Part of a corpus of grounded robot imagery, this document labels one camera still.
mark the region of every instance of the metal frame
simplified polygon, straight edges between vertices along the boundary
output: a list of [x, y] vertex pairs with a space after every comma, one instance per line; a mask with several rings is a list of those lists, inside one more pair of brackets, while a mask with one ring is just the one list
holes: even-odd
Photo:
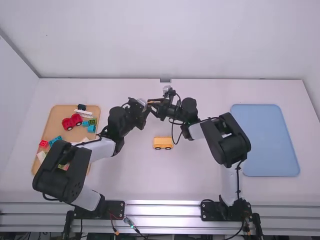
[[[125, 215], [143, 234], [232, 235], [240, 222], [204, 222], [199, 201], [127, 200]], [[320, 236], [320, 206], [252, 204], [259, 213], [265, 235]], [[0, 231], [62, 232], [68, 210], [61, 202], [0, 202]], [[120, 233], [135, 233], [121, 220], [114, 221]], [[79, 232], [80, 220], [72, 231]], [[250, 225], [252, 234], [254, 226]], [[83, 232], [113, 233], [110, 220], [83, 220]]]

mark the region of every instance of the blue mat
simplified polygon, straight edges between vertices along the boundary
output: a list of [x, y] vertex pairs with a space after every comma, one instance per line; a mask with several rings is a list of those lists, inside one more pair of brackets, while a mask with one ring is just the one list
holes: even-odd
[[274, 104], [235, 104], [231, 114], [251, 142], [243, 163], [250, 177], [295, 177], [300, 172], [280, 107]]

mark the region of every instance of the white wall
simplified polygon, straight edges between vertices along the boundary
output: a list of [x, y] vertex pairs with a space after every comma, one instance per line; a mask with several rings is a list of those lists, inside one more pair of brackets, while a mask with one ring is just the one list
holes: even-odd
[[38, 81], [34, 72], [0, 36], [0, 176], [24, 122]]
[[318, 0], [10, 0], [0, 28], [43, 77], [304, 79], [320, 116]]

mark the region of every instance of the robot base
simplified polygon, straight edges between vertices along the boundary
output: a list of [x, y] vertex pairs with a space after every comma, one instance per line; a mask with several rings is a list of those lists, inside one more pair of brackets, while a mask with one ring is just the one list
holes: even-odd
[[219, 196], [219, 202], [202, 201], [201, 220], [204, 222], [242, 222], [245, 218], [252, 219], [251, 204], [240, 198], [232, 206], [227, 206]]
[[124, 201], [104, 200], [102, 203], [102, 209], [97, 211], [88, 211], [81, 207], [76, 206], [74, 208], [73, 219], [101, 219], [101, 220], [123, 220], [125, 217], [125, 205]]

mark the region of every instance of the yellow toy car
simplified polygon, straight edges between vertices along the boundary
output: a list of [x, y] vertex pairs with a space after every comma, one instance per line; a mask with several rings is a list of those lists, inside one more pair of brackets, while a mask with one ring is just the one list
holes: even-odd
[[166, 149], [170, 150], [174, 147], [172, 138], [170, 136], [156, 136], [153, 139], [153, 148], [156, 150]]

